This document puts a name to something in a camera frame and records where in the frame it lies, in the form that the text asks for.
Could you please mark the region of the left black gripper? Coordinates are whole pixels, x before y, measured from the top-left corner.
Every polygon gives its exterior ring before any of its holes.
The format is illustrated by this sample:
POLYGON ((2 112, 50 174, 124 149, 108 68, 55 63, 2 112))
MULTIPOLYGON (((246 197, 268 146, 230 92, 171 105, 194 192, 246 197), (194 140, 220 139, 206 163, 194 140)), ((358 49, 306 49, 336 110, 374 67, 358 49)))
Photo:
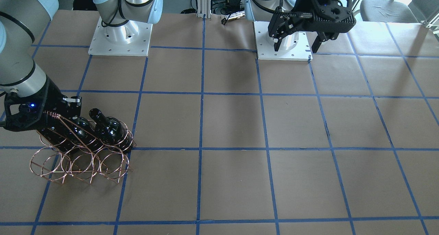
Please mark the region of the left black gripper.
POLYGON ((268 35, 273 38, 273 48, 278 52, 282 40, 295 32, 317 32, 312 43, 312 53, 329 40, 336 40, 339 33, 349 32, 356 24, 352 0, 295 0, 289 12, 276 9, 268 35))

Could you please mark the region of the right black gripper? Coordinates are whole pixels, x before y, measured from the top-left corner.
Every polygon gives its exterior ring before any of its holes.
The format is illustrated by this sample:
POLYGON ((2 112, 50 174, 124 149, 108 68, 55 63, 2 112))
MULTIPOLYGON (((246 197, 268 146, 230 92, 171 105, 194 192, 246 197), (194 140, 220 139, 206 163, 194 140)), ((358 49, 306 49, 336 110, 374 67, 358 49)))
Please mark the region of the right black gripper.
POLYGON ((6 94, 4 99, 5 121, 1 127, 5 130, 21 132, 42 130, 54 127, 59 120, 51 116, 57 113, 64 118, 79 117, 82 97, 67 98, 50 78, 35 94, 19 97, 17 94, 6 94))

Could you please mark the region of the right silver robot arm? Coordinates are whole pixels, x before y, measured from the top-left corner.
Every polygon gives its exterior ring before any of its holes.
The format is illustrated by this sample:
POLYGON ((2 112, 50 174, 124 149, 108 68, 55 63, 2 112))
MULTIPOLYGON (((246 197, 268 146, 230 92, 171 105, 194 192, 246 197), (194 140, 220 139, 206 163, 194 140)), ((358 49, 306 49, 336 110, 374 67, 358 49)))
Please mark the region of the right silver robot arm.
MULTIPOLYGON (((88 53, 147 56, 152 25, 163 0, 93 0, 100 20, 88 53)), ((41 130, 55 123, 49 113, 68 119, 81 114, 80 96, 67 98, 27 53, 59 8, 58 0, 1 0, 0 86, 9 131, 41 130)))

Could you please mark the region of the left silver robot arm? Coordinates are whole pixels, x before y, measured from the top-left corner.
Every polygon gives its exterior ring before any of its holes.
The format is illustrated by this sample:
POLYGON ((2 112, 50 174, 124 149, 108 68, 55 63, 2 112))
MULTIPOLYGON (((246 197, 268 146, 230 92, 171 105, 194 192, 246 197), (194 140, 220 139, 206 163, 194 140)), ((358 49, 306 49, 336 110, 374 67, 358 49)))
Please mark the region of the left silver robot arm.
POLYGON ((267 21, 268 38, 274 51, 291 40, 295 47, 298 32, 316 32, 311 50, 317 53, 321 44, 336 40, 356 24, 352 0, 245 0, 250 21, 267 21))

